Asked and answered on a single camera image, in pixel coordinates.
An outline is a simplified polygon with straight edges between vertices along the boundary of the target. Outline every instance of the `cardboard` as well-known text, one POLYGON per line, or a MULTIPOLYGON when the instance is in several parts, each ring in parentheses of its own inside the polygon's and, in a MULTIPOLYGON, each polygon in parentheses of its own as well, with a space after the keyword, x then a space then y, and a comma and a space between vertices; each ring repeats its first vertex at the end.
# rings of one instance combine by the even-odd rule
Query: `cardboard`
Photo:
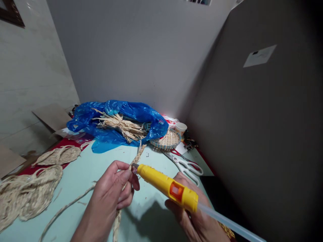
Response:
POLYGON ((66 128, 66 123, 72 120, 66 111, 58 104, 50 104, 35 109, 32 112, 55 132, 66 128))
POLYGON ((0 145, 0 179, 25 161, 26 159, 20 155, 17 155, 3 145, 0 145))

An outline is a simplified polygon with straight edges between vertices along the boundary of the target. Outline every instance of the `red scissors handle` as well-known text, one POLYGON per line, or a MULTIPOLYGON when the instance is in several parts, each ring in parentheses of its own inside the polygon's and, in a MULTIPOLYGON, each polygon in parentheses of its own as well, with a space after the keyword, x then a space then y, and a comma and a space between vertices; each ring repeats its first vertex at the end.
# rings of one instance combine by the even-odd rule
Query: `red scissors handle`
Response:
POLYGON ((171 149, 171 153, 173 153, 174 155, 178 155, 178 156, 182 157, 182 155, 176 149, 171 149))
MULTIPOLYGON (((185 157, 184 157, 181 153, 179 153, 176 149, 171 149, 171 153, 172 153, 172 154, 174 154, 174 155, 178 155, 178 156, 182 157, 182 158, 183 158, 183 159, 185 159, 186 161, 189 161, 189 162, 192 162, 192 163, 194 163, 194 164, 198 165, 196 162, 190 161, 189 159, 185 158, 185 157)), ((196 167, 196 166, 194 166, 194 165, 192 165, 192 166, 193 166, 193 168, 194 168, 195 170, 200 171, 200 169, 199 169, 198 167, 196 167)))

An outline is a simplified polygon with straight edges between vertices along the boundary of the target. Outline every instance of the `white scissors handle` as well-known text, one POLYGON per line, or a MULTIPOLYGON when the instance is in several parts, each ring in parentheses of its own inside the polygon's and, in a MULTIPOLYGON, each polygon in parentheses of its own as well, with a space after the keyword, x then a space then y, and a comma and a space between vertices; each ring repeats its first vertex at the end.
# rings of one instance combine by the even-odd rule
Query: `white scissors handle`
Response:
POLYGON ((187 169, 189 169, 189 170, 190 170, 191 172, 193 172, 195 175, 197 175, 197 176, 202 176, 202 175, 203 175, 203 170, 202 170, 202 168, 201 168, 198 164, 193 163, 193 162, 190 162, 190 161, 186 161, 186 162, 185 162, 185 165, 187 166, 187 169), (189 166, 189 165, 193 165, 193 166, 195 166, 195 167, 199 168, 199 170, 200 170, 200 171, 198 171, 198 170, 194 169, 193 167, 191 167, 191 166, 189 166))
POLYGON ((197 186, 200 185, 200 181, 198 180, 197 176, 191 173, 188 169, 183 169, 182 172, 186 174, 189 178, 191 178, 196 183, 197 186))
POLYGON ((179 160, 176 157, 173 157, 173 162, 175 163, 175 165, 177 166, 177 168, 182 173, 186 174, 189 178, 191 178, 196 183, 197 186, 200 185, 200 181, 198 180, 198 178, 192 172, 190 172, 190 170, 194 170, 194 168, 189 167, 187 161, 179 160))

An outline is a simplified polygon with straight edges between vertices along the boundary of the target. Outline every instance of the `yellow hot glue gun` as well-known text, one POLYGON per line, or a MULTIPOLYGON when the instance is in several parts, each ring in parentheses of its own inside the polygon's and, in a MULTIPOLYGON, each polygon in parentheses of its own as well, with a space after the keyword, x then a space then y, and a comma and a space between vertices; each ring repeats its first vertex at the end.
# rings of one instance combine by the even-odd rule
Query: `yellow hot glue gun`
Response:
POLYGON ((150 166, 143 164, 133 164, 133 166, 146 182, 153 185, 179 206, 190 212, 197 211, 199 196, 196 192, 150 166))

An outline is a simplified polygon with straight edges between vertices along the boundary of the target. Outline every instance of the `hand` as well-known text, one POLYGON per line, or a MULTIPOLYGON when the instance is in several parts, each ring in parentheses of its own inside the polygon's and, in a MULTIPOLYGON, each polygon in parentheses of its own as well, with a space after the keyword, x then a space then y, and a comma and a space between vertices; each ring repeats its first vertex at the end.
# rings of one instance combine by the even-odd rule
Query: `hand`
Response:
MULTIPOLYGON (((211 207, 209 200, 203 192, 183 173, 177 173, 174 180, 195 191, 199 196, 199 203, 211 207)), ((183 228, 189 241, 230 242, 229 237, 220 227, 217 220, 211 218, 200 210, 197 210, 196 213, 189 213, 169 199, 165 201, 165 206, 174 213, 177 222, 183 228)))
POLYGON ((107 168, 94 188, 71 241, 107 241, 117 209, 129 206, 134 190, 140 188, 138 177, 128 168, 129 164, 121 161, 114 161, 107 168))

